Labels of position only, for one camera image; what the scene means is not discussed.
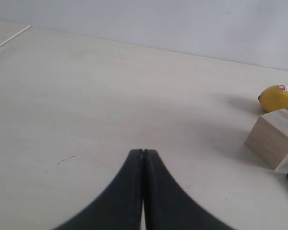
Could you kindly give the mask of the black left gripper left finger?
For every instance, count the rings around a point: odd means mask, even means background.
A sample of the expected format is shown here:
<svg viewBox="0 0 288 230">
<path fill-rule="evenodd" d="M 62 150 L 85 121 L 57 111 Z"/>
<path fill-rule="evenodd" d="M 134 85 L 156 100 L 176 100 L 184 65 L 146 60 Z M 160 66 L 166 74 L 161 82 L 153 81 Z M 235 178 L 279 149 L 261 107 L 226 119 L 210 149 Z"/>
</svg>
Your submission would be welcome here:
<svg viewBox="0 0 288 230">
<path fill-rule="evenodd" d="M 139 230 L 142 219 L 143 151 L 131 150 L 111 183 L 57 230 Z"/>
</svg>

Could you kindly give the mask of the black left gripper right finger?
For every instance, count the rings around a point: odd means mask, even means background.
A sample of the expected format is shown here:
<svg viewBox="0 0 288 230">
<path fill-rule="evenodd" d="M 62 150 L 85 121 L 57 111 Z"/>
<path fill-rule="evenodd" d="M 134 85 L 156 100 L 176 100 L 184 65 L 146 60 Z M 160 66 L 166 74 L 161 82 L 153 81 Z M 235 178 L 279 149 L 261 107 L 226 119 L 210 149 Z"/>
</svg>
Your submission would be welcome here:
<svg viewBox="0 0 288 230">
<path fill-rule="evenodd" d="M 143 152 L 143 202 L 147 230 L 231 230 L 198 205 L 175 181 L 158 152 Z"/>
</svg>

